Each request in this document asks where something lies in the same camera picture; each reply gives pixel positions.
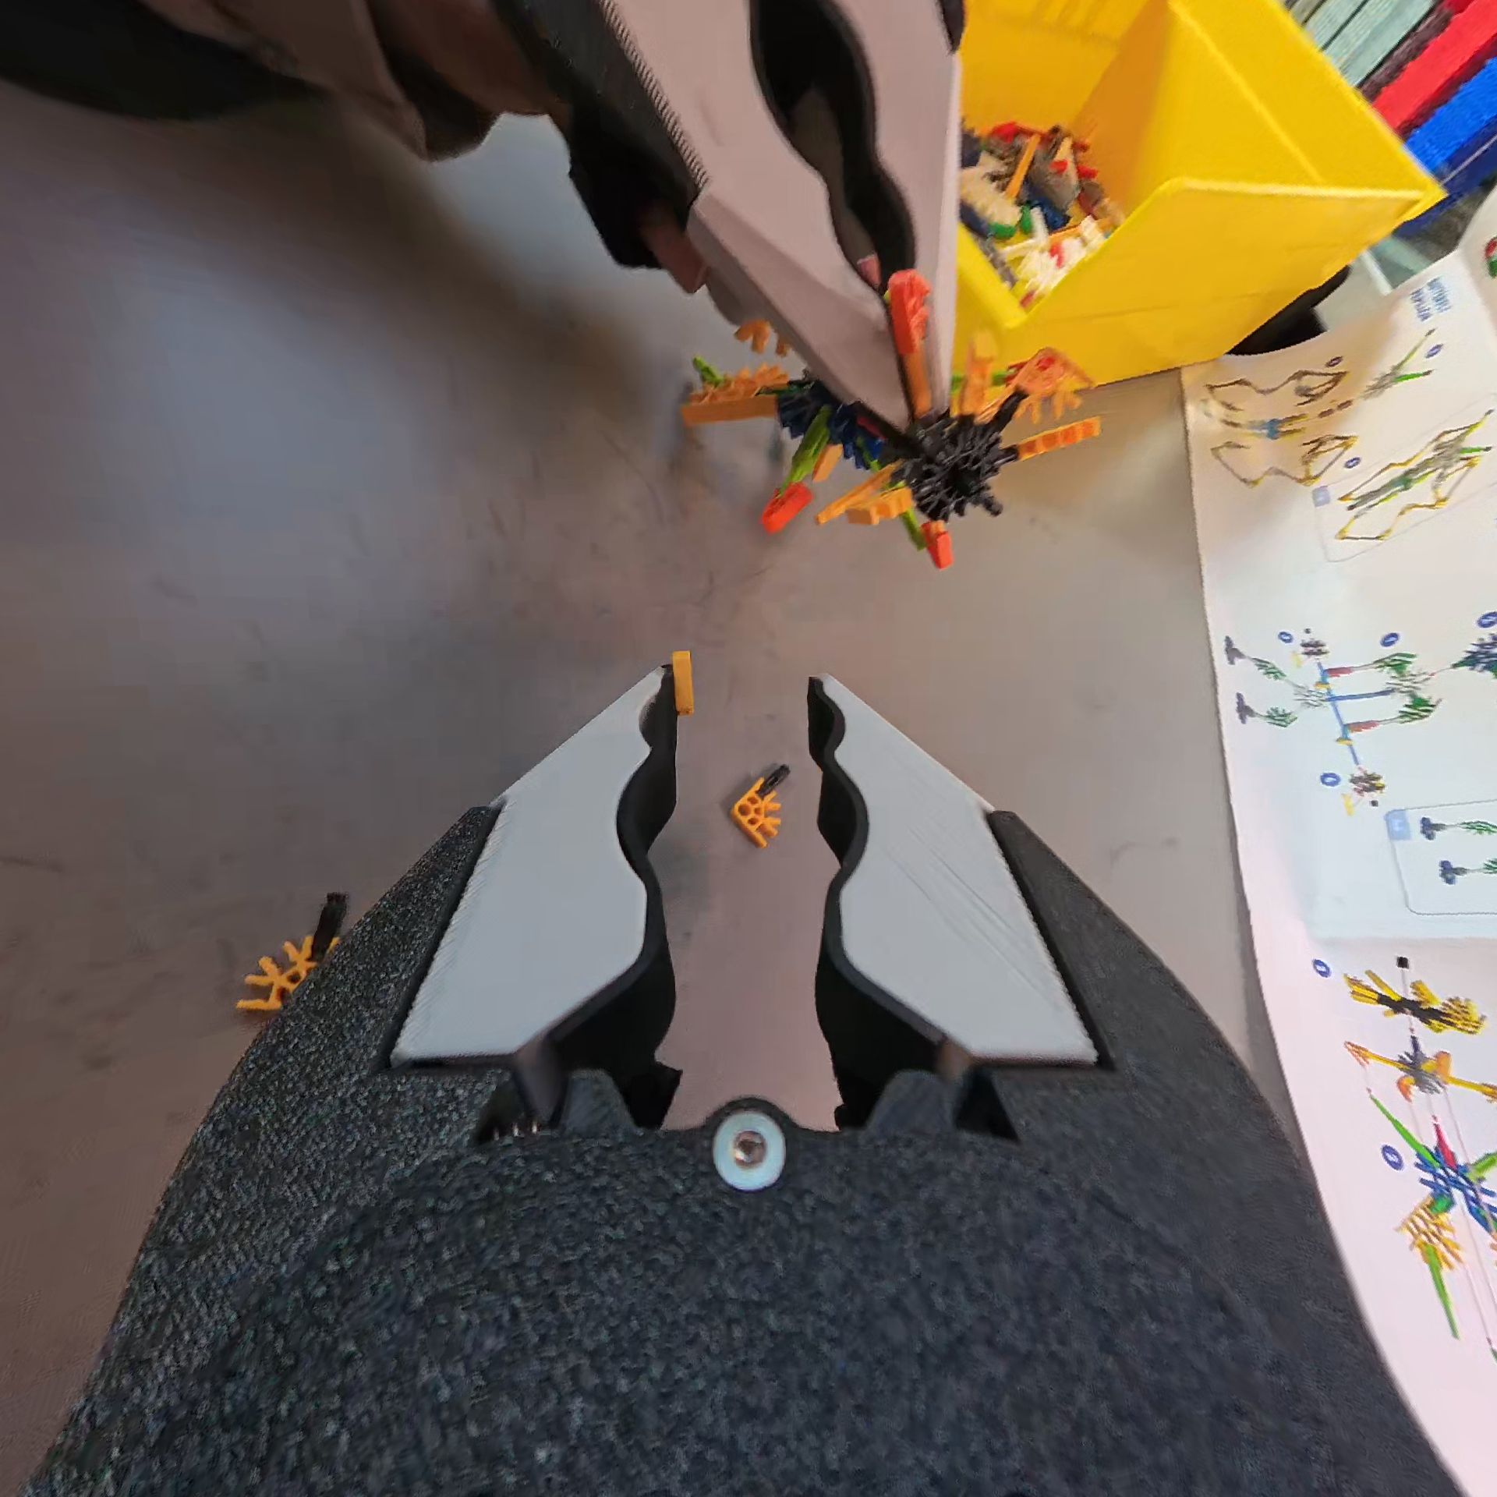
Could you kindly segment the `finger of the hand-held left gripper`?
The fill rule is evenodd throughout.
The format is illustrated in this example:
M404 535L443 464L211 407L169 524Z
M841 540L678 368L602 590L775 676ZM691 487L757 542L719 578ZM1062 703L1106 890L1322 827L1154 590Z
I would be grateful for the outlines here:
M905 428L885 312L833 236L826 184L764 97L750 4L602 11L694 188L685 236L709 291L743 321L767 321L841 400Z
M947 400L956 334L960 40L964 6L833 4L848 38L860 116L844 148L848 196L885 287L912 270L928 287L923 357L928 394Z

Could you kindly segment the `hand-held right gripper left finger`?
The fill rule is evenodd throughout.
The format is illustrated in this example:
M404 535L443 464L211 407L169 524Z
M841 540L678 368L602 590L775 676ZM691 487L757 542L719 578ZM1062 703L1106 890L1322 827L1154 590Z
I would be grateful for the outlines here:
M637 1129L661 1127L677 988L648 854L677 806L678 717L680 665L655 667L486 808L391 1070L500 1070L538 1125L602 1073Z

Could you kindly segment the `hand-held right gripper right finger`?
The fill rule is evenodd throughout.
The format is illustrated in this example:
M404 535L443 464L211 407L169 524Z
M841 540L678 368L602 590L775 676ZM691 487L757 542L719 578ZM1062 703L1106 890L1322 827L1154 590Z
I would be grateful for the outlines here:
M1099 1041L1024 899L996 810L832 676L807 688L816 829L835 859L814 977L835 1127L924 1073L1088 1072Z

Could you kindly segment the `yellow connector with black rod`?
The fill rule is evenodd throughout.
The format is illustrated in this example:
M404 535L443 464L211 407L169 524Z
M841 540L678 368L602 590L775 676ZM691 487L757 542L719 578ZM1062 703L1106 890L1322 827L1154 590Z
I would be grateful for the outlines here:
M235 1011L240 1014L279 1013L338 947L347 909L345 892L327 892L309 934L299 941L285 941L277 952L258 959L256 970L242 981L245 993L235 1002Z
M732 824L759 851L767 849L780 833L782 808L776 792L789 774L787 763L776 763L757 777L728 810Z

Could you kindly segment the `colourful toy construction model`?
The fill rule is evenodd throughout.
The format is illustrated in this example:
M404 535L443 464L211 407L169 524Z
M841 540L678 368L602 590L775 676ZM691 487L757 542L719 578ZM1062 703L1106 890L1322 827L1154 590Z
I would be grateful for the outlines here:
M691 362L698 384L678 407L682 425L773 419L782 435L796 441L782 483L760 510L766 533L782 533L812 505L816 487L846 462L860 480L830 499L816 524L844 519L874 528L898 521L910 544L944 571L953 558L949 523L967 512L1001 514L992 485L1004 467L1099 435L1099 419L1085 417L1010 437L1012 423L1037 423L1045 407L1056 417L1074 412L1092 380L1056 350L1001 368L983 334L969 343L947 405L937 409L924 368L928 300L930 286L912 270L896 271L883 291L894 355L915 398L915 417L905 430L864 405L842 401L808 373L792 376L775 362L723 373L703 359Z

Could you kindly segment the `person's left forearm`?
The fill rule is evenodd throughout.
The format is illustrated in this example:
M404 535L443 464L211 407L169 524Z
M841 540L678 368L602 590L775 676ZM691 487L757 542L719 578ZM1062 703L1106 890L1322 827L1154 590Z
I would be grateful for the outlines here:
M489 2L149 2L165 24L318 88L427 163L502 116L568 122Z

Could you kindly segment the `grey desk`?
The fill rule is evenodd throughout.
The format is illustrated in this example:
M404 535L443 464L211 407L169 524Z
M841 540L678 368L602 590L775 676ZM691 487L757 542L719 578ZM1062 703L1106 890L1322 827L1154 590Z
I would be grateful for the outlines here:
M673 649L653 849L689 1127L826 1127L807 679L1019 815L1295 1129L1245 949L1179 380L999 482L939 573L780 537L773 423L687 434L703 298L609 262L548 125L415 163L317 106L149 125L3 91L3 1494L99 1351L240 981L356 915ZM732 802L776 763L778 834Z

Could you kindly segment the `person's left hand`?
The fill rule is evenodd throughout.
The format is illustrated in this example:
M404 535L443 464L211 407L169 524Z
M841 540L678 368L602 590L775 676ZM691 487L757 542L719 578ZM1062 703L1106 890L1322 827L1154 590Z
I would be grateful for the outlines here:
M684 294L696 294L705 287L707 264L671 213L659 204L653 209L661 213L643 213L637 218L637 234L645 252Z

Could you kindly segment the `pile of toy building pieces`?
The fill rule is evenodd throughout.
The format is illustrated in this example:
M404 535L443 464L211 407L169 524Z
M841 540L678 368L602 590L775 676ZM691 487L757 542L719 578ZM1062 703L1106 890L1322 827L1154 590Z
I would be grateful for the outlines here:
M1092 261L1126 221L1088 139L1065 125L964 125L960 225L1024 311Z

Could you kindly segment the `yellow storage bin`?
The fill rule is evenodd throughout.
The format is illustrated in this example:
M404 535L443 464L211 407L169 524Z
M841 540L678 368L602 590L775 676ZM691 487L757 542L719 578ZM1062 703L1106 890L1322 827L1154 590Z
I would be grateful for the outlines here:
M1272 2L972 2L969 129L1065 125L1120 223L1021 305L960 230L969 339L1040 348L1106 385L1209 362L1434 207L1436 182Z

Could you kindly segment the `printed instruction sheet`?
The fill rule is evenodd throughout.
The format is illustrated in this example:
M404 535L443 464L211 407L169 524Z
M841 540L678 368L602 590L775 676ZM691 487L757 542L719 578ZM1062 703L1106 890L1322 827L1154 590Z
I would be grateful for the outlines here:
M1347 1276L1493 1494L1493 200L1359 319L1183 375L1259 990Z

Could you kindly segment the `red storage bin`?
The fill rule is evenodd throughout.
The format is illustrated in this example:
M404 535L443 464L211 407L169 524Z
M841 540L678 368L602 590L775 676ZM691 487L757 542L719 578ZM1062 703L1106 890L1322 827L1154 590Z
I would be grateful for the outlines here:
M1493 2L1438 2L1359 86L1400 138L1423 123L1495 52Z

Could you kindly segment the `blue storage bin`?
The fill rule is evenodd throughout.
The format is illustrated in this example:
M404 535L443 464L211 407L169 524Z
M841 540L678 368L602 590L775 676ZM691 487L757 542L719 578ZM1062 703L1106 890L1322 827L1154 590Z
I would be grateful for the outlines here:
M1487 63L1405 136L1405 150L1429 177L1459 195L1463 189L1450 182L1479 175L1493 139L1495 63Z

